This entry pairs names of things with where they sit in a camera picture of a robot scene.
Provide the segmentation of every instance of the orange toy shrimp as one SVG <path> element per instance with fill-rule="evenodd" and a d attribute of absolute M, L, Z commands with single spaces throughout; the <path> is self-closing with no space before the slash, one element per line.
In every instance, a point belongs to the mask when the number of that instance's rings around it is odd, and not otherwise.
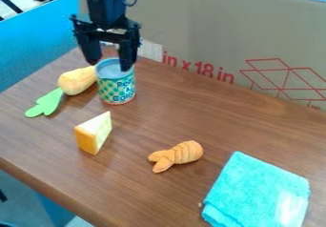
<path fill-rule="evenodd" d="M 149 155 L 149 160 L 156 162 L 153 172 L 161 173 L 174 164 L 196 161 L 201 156 L 203 156 L 203 148 L 194 140 L 190 140 L 177 144 L 170 150 L 156 151 Z"/>

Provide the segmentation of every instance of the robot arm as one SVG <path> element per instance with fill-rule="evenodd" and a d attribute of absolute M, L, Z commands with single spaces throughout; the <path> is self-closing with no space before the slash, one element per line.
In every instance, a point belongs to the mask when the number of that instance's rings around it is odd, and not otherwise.
<path fill-rule="evenodd" d="M 140 25 L 125 14 L 126 7 L 132 7 L 136 1 L 128 4 L 126 0 L 87 0 L 89 14 L 71 17 L 74 35 L 90 64 L 96 64 L 102 57 L 100 41 L 119 44 L 121 71 L 127 71 L 135 63 Z"/>

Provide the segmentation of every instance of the toy food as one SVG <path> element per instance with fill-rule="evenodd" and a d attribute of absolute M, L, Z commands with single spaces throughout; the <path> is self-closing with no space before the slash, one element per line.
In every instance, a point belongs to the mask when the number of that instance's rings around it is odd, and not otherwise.
<path fill-rule="evenodd" d="M 64 72 L 58 79 L 58 86 L 68 95 L 82 93 L 96 81 L 94 66 Z"/>
<path fill-rule="evenodd" d="M 156 162 L 153 172 L 161 173 L 174 164 L 196 161 L 201 156 L 203 156 L 203 148 L 194 140 L 190 140 L 177 144 L 170 150 L 156 151 L 149 155 L 149 160 Z"/>
<path fill-rule="evenodd" d="M 25 111 L 26 117 L 35 117 L 40 114 L 52 114 L 59 106 L 63 91 L 57 88 L 36 100 L 36 105 Z"/>
<path fill-rule="evenodd" d="M 81 150 L 91 155 L 97 155 L 111 129 L 110 112 L 105 112 L 74 127 L 74 134 Z"/>

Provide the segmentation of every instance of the blue wall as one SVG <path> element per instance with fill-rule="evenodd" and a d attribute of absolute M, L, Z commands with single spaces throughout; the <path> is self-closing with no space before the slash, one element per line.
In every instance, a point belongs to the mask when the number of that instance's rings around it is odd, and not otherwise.
<path fill-rule="evenodd" d="M 55 0 L 0 22 L 0 92 L 76 47 L 78 0 Z"/>

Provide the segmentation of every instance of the teal cloth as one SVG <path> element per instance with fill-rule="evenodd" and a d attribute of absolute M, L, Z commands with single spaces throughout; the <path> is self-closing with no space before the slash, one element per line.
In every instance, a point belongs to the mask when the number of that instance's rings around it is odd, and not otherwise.
<path fill-rule="evenodd" d="M 308 207 L 308 180 L 235 152 L 204 200 L 212 226 L 299 227 Z"/>

